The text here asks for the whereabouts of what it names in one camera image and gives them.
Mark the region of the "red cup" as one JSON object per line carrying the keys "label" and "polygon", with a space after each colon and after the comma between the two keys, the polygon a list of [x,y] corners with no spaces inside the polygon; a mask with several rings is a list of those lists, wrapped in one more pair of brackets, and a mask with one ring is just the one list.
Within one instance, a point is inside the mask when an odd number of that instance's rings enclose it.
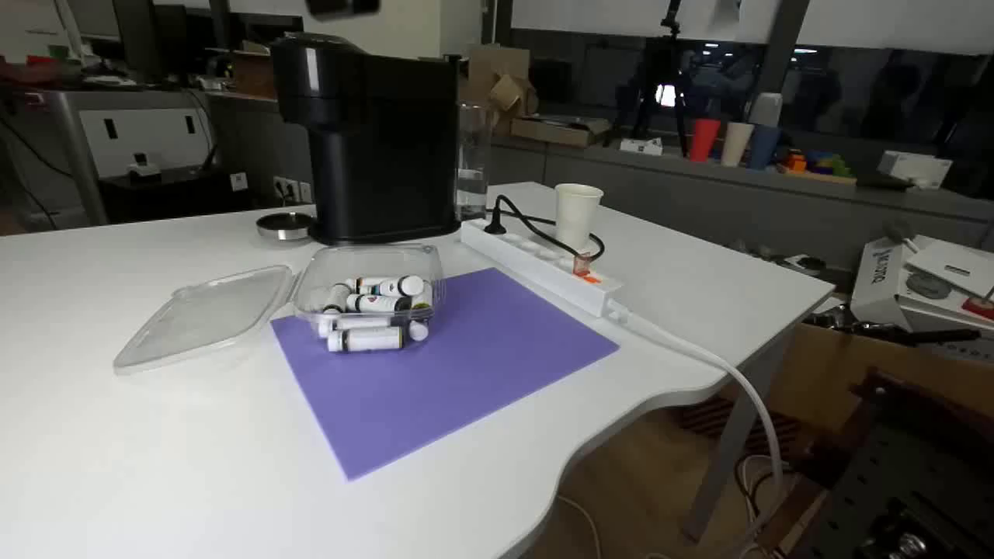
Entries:
{"label": "red cup", "polygon": [[717,119],[695,119],[694,132],[691,132],[691,151],[686,159],[691,161],[706,161],[717,144],[721,134],[721,122]]}

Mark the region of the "white paper cup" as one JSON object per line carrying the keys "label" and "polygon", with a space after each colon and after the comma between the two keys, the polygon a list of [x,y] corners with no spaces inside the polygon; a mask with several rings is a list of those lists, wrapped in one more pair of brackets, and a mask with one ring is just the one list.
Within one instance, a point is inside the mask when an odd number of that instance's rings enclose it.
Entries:
{"label": "white paper cup", "polygon": [[597,188],[560,183],[555,188],[555,240],[582,254],[590,254],[600,202],[603,202],[603,192]]}

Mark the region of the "white marker front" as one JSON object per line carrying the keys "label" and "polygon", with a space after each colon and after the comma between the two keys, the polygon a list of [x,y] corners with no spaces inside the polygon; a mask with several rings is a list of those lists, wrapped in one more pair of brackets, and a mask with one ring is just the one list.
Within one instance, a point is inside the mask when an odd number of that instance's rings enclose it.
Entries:
{"label": "white marker front", "polygon": [[385,329],[341,329],[327,339],[332,354],[365,354],[365,350],[395,350],[405,347],[405,334],[398,325]]}

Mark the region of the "purple mat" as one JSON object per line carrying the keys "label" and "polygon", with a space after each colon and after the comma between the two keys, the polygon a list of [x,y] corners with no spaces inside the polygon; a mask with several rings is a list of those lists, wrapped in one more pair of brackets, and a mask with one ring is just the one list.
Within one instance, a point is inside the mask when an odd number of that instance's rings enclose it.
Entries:
{"label": "purple mat", "polygon": [[424,344],[332,354],[301,318],[270,329],[349,482],[618,350],[501,272],[444,281]]}

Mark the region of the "clear water tank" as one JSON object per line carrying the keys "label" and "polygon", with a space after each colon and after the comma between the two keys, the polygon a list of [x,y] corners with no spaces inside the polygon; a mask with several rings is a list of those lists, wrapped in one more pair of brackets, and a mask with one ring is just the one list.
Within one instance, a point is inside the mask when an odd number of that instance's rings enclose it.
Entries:
{"label": "clear water tank", "polygon": [[489,114],[479,102],[460,107],[457,212],[473,219],[489,191]]}

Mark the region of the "clear plastic lid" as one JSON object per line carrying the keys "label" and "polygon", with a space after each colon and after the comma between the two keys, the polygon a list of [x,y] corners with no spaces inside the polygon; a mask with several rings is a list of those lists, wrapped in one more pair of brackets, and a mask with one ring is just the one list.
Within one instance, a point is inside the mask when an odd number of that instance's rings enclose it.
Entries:
{"label": "clear plastic lid", "polygon": [[122,375],[236,344],[290,299],[291,272],[270,263],[176,290],[119,350]]}

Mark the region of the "round black drip tray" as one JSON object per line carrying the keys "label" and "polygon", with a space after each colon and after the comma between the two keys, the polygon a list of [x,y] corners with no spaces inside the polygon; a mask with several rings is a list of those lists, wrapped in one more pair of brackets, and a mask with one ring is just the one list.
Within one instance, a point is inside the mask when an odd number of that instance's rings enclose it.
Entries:
{"label": "round black drip tray", "polygon": [[298,212],[276,212],[254,220],[263,240],[304,244],[313,219]]}

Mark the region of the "white cardboard box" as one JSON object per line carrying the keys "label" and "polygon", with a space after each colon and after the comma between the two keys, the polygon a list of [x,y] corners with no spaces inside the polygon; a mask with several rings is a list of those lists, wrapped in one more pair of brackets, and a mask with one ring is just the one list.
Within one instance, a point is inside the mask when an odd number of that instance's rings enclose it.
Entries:
{"label": "white cardboard box", "polygon": [[994,334],[994,254],[931,237],[872,240],[860,252],[848,309],[907,334]]}

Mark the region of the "white power strip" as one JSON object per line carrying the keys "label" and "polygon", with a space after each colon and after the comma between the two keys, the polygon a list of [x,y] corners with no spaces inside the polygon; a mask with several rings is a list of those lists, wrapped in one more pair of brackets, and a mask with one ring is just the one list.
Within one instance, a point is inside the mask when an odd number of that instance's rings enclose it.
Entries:
{"label": "white power strip", "polygon": [[560,254],[522,233],[489,233],[483,220],[460,226],[460,244],[531,290],[552,294],[577,311],[600,318],[618,282],[603,273],[577,273],[569,254]]}

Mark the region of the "clear plastic bowl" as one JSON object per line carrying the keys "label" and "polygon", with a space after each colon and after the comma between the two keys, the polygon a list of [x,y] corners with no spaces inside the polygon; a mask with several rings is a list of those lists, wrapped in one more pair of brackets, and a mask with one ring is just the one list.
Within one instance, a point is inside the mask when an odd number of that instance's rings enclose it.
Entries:
{"label": "clear plastic bowl", "polygon": [[295,282],[301,314],[389,318],[395,324],[434,314],[440,259],[428,245],[321,249]]}

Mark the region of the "brown cardboard box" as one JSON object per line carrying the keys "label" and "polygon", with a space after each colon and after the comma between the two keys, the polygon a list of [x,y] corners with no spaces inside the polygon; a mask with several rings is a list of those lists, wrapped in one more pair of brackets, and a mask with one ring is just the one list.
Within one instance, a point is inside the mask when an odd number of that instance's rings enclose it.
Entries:
{"label": "brown cardboard box", "polygon": [[473,47],[466,100],[495,119],[498,134],[509,134],[539,108],[531,53],[498,45]]}

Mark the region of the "blue cup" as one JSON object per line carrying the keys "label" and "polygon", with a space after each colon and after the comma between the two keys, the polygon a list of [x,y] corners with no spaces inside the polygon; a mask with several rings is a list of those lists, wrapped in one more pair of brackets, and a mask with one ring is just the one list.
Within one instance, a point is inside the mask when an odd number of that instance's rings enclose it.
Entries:
{"label": "blue cup", "polygon": [[763,170],[775,161],[776,144],[781,144],[781,132],[772,125],[759,125],[746,151],[746,164],[755,170]]}

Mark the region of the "beige cup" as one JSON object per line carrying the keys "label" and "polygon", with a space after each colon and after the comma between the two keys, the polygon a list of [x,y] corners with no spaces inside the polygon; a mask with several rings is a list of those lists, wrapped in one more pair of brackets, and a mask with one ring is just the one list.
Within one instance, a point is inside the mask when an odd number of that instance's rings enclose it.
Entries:
{"label": "beige cup", "polygon": [[723,134],[721,164],[738,168],[750,151],[751,125],[750,122],[731,122]]}

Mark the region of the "white marker in bowl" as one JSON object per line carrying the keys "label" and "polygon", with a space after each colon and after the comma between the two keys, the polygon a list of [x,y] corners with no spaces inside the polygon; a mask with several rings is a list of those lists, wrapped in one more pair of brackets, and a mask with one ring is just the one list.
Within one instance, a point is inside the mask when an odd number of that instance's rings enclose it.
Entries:
{"label": "white marker in bowl", "polygon": [[360,294],[380,294],[380,299],[415,299],[425,293],[425,281],[424,276],[360,276],[354,281],[354,290]]}

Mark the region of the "black coffee machine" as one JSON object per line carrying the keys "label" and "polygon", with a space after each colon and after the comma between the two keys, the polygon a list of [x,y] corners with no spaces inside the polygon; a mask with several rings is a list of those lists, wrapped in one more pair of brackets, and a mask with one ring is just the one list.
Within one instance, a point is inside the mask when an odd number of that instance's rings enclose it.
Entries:
{"label": "black coffee machine", "polygon": [[457,62],[372,57],[338,39],[270,47],[276,102],[307,132],[322,245],[457,229]]}

